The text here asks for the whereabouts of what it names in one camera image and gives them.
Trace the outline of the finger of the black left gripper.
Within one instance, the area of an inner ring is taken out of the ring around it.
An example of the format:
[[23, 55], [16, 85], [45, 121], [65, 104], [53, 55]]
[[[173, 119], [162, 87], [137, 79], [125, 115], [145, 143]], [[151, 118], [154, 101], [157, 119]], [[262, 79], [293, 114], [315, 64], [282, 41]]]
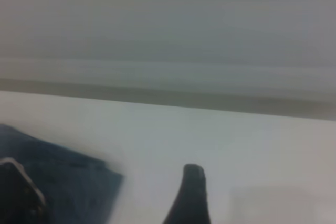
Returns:
[[1, 223], [46, 223], [45, 197], [11, 157], [1, 159]]

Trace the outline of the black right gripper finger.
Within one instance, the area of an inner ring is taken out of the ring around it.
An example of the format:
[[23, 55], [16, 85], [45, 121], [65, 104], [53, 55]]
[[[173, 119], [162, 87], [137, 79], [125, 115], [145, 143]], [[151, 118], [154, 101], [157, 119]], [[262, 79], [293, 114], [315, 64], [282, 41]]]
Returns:
[[164, 223], [210, 223], [206, 177], [201, 166], [186, 164], [175, 201]]

